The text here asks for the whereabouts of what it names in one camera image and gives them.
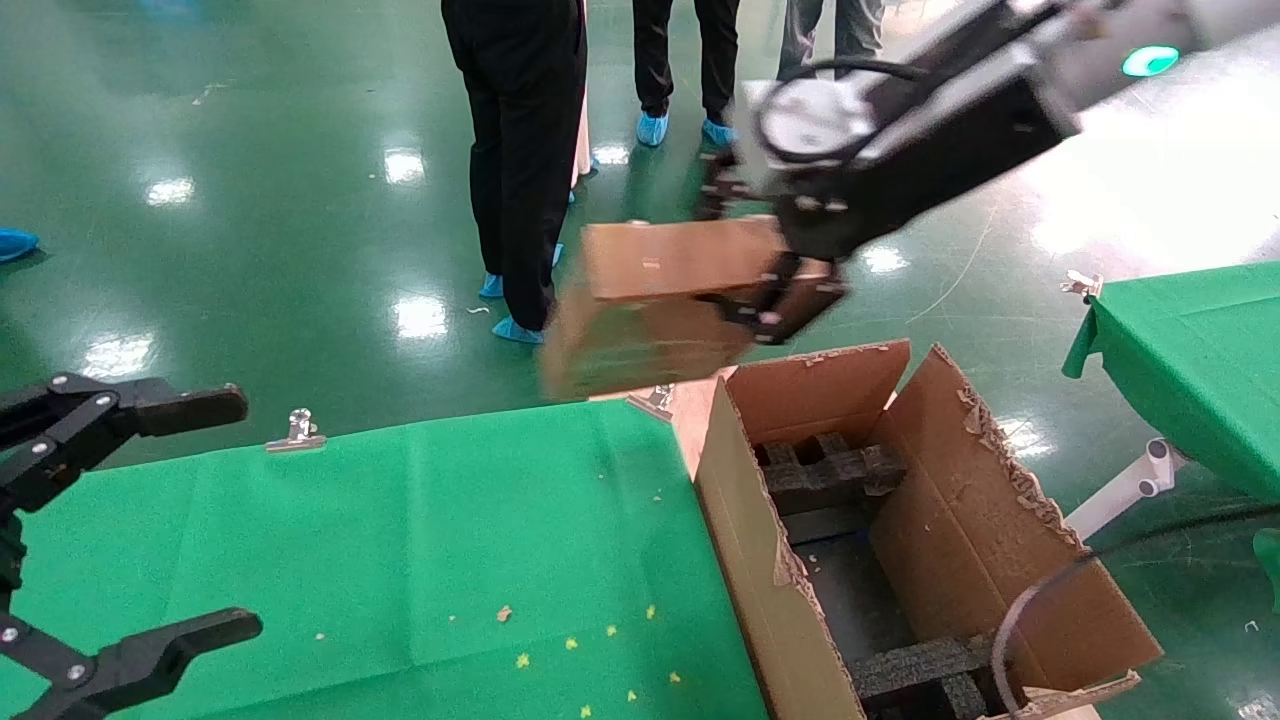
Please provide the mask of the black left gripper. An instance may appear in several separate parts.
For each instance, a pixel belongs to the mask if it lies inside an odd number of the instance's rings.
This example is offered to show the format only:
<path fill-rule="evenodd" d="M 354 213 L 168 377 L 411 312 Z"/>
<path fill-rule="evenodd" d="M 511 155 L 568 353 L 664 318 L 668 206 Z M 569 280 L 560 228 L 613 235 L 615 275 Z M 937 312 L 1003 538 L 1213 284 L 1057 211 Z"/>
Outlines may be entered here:
<path fill-rule="evenodd" d="M 26 543 L 15 511 L 37 512 L 134 437 L 243 421 L 238 386 L 180 392 L 146 378 L 109 383 L 63 373 L 3 395 L 1 592 L 22 585 Z M 17 719 L 105 719 L 170 694 L 204 653 L 257 638 L 261 618 L 223 609 L 128 635 L 87 655 L 15 615 L 1 615 L 3 655 L 49 682 Z"/>

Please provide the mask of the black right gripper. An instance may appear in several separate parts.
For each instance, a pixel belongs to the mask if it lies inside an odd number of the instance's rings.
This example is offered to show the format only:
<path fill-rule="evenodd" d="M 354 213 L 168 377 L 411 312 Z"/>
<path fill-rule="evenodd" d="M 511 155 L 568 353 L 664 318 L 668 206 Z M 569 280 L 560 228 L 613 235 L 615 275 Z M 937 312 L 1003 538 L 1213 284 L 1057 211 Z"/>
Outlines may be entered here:
<path fill-rule="evenodd" d="M 790 342 L 849 292 L 840 263 L 910 223 L 1076 135 L 1061 95 L 1025 74 L 997 81 L 933 128 L 870 160 L 785 174 L 781 252 L 746 290 L 716 295 L 721 320 L 755 345 Z M 701 155 L 698 220 L 724 219 L 736 202 L 764 202 L 739 174 L 736 150 Z"/>

